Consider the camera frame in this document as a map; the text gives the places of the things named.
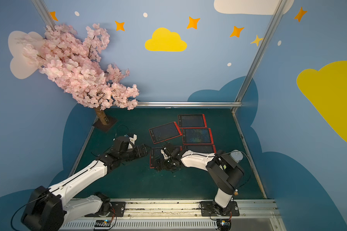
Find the aluminium front rail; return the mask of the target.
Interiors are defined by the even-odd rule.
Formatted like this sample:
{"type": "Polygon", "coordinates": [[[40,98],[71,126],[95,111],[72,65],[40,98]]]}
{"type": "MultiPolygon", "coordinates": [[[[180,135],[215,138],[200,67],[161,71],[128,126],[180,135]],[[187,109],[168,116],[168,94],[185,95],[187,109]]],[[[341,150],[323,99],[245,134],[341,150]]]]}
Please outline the aluminium front rail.
{"type": "Polygon", "coordinates": [[[285,231],[273,200],[231,201],[217,215],[210,200],[112,200],[107,215],[84,215],[63,223],[60,231],[285,231]]]}

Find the pink cherry blossom tree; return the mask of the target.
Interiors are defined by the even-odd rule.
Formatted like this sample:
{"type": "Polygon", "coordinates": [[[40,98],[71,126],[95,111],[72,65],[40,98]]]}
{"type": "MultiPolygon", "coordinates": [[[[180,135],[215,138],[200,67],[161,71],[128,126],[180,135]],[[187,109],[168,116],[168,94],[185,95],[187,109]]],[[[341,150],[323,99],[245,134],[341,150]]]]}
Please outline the pink cherry blossom tree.
{"type": "Polygon", "coordinates": [[[101,124],[108,126],[110,120],[104,111],[113,106],[133,110],[139,90],[136,85],[121,84],[130,75],[128,69],[121,70],[115,64],[101,68],[100,54],[110,39],[107,30],[99,24],[86,30],[87,37],[80,40],[72,26],[48,26],[43,39],[20,39],[23,56],[78,104],[94,109],[101,124]]]}

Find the aluminium back frame bar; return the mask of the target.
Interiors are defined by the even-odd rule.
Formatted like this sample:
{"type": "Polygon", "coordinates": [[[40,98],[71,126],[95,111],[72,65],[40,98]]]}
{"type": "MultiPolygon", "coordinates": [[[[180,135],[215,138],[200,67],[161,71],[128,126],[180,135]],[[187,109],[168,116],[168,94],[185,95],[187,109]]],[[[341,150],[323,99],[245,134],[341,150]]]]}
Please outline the aluminium back frame bar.
{"type": "Polygon", "coordinates": [[[144,102],[138,101],[138,107],[241,107],[241,102],[144,102]]]}

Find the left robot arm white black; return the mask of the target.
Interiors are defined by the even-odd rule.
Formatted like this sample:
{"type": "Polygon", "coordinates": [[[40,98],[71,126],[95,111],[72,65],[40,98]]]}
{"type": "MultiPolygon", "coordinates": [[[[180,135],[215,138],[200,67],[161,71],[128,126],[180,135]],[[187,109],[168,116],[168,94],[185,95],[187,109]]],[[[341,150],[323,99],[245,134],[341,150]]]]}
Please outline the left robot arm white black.
{"type": "Polygon", "coordinates": [[[121,163],[147,156],[150,148],[136,145],[136,140],[135,134],[117,137],[112,147],[79,172],[49,188],[36,188],[24,206],[21,223],[31,231],[57,231],[62,225],[89,214],[114,217],[110,198],[100,192],[85,199],[73,201],[73,198],[121,163]]]}

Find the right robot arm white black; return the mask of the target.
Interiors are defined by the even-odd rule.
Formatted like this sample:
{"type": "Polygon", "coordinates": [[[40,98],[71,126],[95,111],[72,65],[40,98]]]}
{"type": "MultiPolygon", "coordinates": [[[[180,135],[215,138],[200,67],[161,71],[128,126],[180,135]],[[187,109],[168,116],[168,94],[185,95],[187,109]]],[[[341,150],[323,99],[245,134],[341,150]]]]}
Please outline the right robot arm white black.
{"type": "Polygon", "coordinates": [[[175,172],[182,167],[207,171],[218,187],[212,202],[200,202],[199,209],[203,217],[239,215],[233,196],[245,173],[231,153],[199,153],[181,150],[171,143],[161,148],[153,148],[149,154],[149,165],[157,171],[175,172]]]}

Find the colourful scribble red writing tablet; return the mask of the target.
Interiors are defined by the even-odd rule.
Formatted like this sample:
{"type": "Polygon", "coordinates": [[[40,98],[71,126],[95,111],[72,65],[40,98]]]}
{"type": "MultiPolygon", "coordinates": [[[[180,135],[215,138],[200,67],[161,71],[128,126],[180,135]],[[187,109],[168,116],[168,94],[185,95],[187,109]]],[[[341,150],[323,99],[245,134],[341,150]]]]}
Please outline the colourful scribble red writing tablet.
{"type": "Polygon", "coordinates": [[[208,128],[183,129],[183,144],[211,144],[208,128]]]}

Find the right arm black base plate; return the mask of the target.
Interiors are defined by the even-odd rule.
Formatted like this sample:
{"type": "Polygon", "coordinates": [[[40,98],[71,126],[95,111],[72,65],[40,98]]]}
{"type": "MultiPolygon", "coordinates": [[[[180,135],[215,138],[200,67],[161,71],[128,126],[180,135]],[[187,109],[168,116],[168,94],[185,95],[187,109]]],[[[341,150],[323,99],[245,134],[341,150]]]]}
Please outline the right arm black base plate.
{"type": "Polygon", "coordinates": [[[237,217],[240,215],[238,204],[235,201],[230,201],[225,208],[214,201],[202,201],[199,203],[199,209],[203,217],[237,217]]]}

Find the red stylus pair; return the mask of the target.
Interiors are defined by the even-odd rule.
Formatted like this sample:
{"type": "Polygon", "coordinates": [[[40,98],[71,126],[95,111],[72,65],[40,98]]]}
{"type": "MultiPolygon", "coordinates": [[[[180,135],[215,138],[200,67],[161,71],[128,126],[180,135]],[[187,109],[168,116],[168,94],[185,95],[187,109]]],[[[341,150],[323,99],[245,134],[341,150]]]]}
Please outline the red stylus pair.
{"type": "Polygon", "coordinates": [[[203,119],[203,127],[207,128],[207,122],[206,122],[206,117],[204,114],[202,114],[202,119],[203,119]]]}

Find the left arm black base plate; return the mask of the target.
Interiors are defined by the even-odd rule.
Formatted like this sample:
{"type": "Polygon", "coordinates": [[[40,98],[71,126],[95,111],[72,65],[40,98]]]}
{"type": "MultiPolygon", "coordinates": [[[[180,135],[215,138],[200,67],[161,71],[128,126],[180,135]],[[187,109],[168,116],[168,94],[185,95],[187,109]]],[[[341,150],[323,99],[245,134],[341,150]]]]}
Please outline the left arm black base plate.
{"type": "Polygon", "coordinates": [[[126,203],[122,201],[104,202],[102,207],[93,214],[87,214],[85,217],[123,217],[126,203]]]}

